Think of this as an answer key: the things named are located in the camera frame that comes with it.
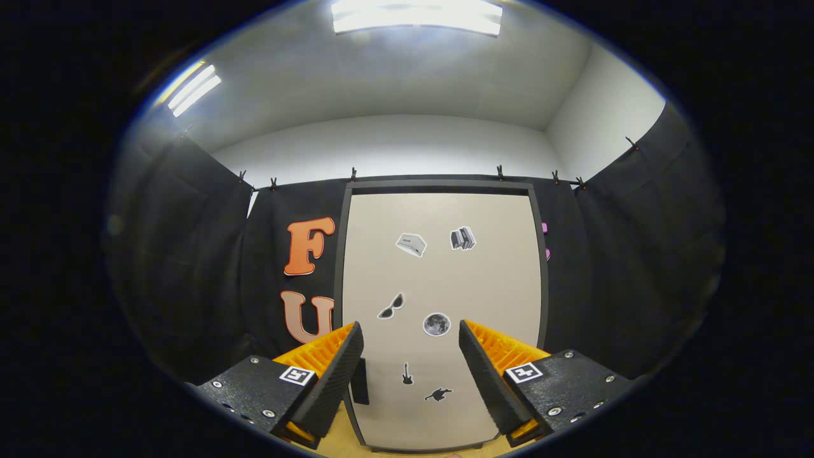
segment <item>orange foam pad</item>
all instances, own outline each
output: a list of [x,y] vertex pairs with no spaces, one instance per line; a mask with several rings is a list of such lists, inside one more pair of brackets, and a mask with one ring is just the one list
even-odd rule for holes
[[[478,339],[478,343],[483,347],[489,361],[497,373],[503,376],[508,368],[514,368],[531,361],[548,358],[550,353],[540,350],[535,346],[530,346],[514,337],[509,337],[502,332],[487,328],[482,324],[464,319],[464,323],[469,326],[472,333]],[[537,428],[537,420],[531,419],[524,425],[512,432],[512,438],[520,438]]]
[[[273,361],[286,364],[287,366],[296,366],[298,368],[314,371],[318,377],[322,378],[322,375],[325,373],[325,370],[328,369],[328,365],[334,356],[336,356],[336,353],[339,352],[342,342],[345,341],[345,337],[351,332],[354,324],[355,323],[350,323],[322,337],[318,337],[307,344],[298,346],[294,350],[279,355],[277,358],[274,358]],[[286,428],[308,442],[313,442],[314,440],[312,434],[290,421],[286,424]]]

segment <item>black metal plate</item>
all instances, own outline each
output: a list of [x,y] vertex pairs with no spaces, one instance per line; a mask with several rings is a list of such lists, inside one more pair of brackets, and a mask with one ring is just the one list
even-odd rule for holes
[[[504,380],[537,421],[547,423],[554,432],[596,416],[632,388],[630,380],[573,350],[529,364],[534,368],[515,372],[520,382],[509,374],[512,369],[505,372]],[[550,415],[557,407],[560,412]]]
[[[271,359],[250,356],[202,385],[187,386],[212,408],[236,421],[276,434],[275,430],[288,422],[294,409],[317,384],[316,373],[305,385],[280,380],[288,368]],[[264,415],[265,410],[274,416]]]

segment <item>white ceiling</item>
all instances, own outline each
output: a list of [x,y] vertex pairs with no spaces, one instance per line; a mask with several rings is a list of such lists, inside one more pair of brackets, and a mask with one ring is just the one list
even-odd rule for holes
[[498,37],[389,28],[336,35],[334,0],[302,2],[241,30],[205,57],[222,83],[178,119],[205,151],[346,117],[433,114],[544,130],[576,83],[591,41],[518,2]]

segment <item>sticker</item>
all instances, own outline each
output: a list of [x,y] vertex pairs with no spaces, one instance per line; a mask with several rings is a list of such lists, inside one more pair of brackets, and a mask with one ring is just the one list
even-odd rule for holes
[[392,317],[393,317],[393,315],[395,314],[394,310],[396,310],[396,309],[400,309],[400,308],[401,308],[401,307],[403,307],[404,305],[405,305],[405,297],[404,297],[404,294],[402,294],[402,293],[398,293],[398,294],[397,294],[397,295],[396,295],[396,296],[393,298],[392,302],[390,302],[390,305],[389,305],[389,306],[387,306],[387,308],[386,308],[386,309],[382,310],[382,311],[379,313],[379,316],[377,316],[376,318],[378,318],[378,319],[390,319],[390,318],[392,318]]
[[468,250],[475,247],[475,236],[469,226],[464,226],[449,232],[449,244],[453,249]]
[[430,313],[424,319],[424,332],[426,332],[428,336],[443,336],[449,332],[451,327],[452,321],[450,321],[449,317],[443,313]]
[[309,371],[308,369],[303,368],[295,368],[294,366],[290,366],[286,369],[285,372],[282,373],[280,376],[280,380],[288,381],[293,383],[294,385],[302,385],[305,386],[311,377],[315,374],[314,371]]
[[407,363],[405,363],[405,373],[401,375],[401,383],[405,385],[413,384],[413,376],[407,372]]
[[436,402],[440,403],[440,402],[441,402],[441,399],[446,399],[446,398],[444,397],[444,395],[445,395],[445,394],[447,394],[447,393],[452,393],[452,392],[453,392],[452,390],[449,390],[449,389],[447,389],[447,388],[439,388],[438,390],[433,391],[433,392],[432,392],[432,394],[430,394],[429,396],[427,396],[426,398],[424,398],[424,400],[425,400],[425,401],[429,401],[429,400],[430,400],[430,398],[432,398],[432,399],[434,399]]
[[405,233],[401,234],[399,240],[396,240],[396,246],[400,250],[420,258],[424,255],[424,250],[427,249],[427,242],[418,234]]
[[540,372],[540,369],[536,368],[532,363],[525,363],[516,368],[506,369],[506,371],[515,383],[523,383],[543,376],[543,372]]

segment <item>white board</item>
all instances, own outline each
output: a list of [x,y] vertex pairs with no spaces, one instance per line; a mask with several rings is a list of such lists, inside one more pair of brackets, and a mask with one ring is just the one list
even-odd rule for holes
[[[461,227],[477,239],[470,249],[452,247],[450,232]],[[421,236],[421,257],[396,246],[402,234]],[[399,293],[403,306],[380,319]],[[421,451],[494,439],[497,428],[458,348],[459,321],[470,319],[536,346],[542,294],[528,196],[353,196],[342,320],[358,321],[365,337],[370,405],[352,403],[365,443]],[[423,326],[433,313],[449,317],[451,327],[441,336]],[[403,383],[405,363],[411,385]],[[440,401],[425,400],[439,388],[452,391]]]

